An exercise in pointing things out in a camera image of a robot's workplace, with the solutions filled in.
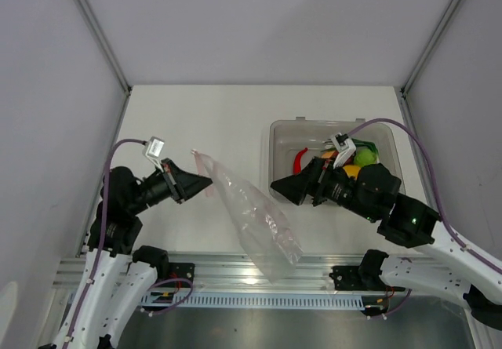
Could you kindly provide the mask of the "clear zip top bag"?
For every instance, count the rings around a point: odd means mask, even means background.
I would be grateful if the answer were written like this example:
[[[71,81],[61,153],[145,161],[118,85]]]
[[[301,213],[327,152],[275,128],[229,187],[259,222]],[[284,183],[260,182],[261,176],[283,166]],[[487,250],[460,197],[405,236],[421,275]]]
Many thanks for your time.
[[[290,276],[304,251],[286,215],[250,181],[207,154],[193,150],[201,175],[213,182],[239,244],[272,283]]]

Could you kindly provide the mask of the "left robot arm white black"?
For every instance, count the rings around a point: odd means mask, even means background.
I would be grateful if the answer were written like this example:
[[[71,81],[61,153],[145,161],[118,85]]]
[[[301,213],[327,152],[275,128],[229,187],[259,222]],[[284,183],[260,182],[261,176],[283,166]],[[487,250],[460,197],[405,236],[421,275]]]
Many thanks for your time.
[[[207,176],[180,169],[172,160],[140,179],[125,166],[110,170],[101,189],[85,255],[85,269],[74,301],[47,348],[116,348],[140,299],[177,278],[164,249],[134,243],[143,227],[139,215],[166,200],[182,204],[212,185]]]

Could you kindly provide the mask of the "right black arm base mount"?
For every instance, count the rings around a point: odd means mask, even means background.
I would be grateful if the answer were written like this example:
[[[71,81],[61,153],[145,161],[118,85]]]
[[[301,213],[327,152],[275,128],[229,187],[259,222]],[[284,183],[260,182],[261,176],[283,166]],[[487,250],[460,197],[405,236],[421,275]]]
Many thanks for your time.
[[[401,286],[389,285],[380,279],[381,269],[363,266],[333,266],[329,277],[337,291],[404,292]]]

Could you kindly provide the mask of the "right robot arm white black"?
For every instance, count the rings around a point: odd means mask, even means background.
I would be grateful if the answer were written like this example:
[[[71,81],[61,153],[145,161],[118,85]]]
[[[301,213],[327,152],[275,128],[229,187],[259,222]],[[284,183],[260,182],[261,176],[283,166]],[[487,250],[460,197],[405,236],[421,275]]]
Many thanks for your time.
[[[313,158],[300,173],[271,183],[271,189],[295,205],[306,197],[314,206],[331,201],[378,225],[389,242],[415,249],[443,263],[444,267],[417,264],[403,257],[370,249],[357,267],[344,271],[333,267],[330,277],[337,290],[420,290],[470,311],[471,316],[493,329],[501,328],[501,275],[487,262],[469,254],[469,246],[454,238],[438,212],[400,193],[401,180],[381,164],[361,168],[349,176],[333,161]]]

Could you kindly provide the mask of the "green onion stalks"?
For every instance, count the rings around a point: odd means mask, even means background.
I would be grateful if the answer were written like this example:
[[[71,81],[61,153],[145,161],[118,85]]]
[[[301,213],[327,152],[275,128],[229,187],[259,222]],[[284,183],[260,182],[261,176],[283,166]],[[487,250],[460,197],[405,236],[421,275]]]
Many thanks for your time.
[[[366,141],[366,140],[359,140],[359,139],[355,139],[355,138],[353,138],[352,141],[354,142],[354,144],[357,148],[365,147],[365,148],[371,150],[375,155],[379,154],[377,146],[375,145],[374,142]],[[325,146],[322,149],[322,152],[335,151],[335,150],[336,150],[336,148],[331,143],[325,142]]]

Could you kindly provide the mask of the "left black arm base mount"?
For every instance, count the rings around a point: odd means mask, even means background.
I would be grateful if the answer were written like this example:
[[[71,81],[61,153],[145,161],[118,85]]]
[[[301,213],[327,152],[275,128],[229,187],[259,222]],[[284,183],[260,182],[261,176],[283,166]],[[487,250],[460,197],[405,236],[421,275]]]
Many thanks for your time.
[[[174,278],[186,278],[191,282],[195,278],[195,264],[194,263],[171,263],[169,265],[168,279],[172,280]],[[173,285],[174,292],[180,291],[182,288],[187,288],[185,282],[172,282],[169,283]]]

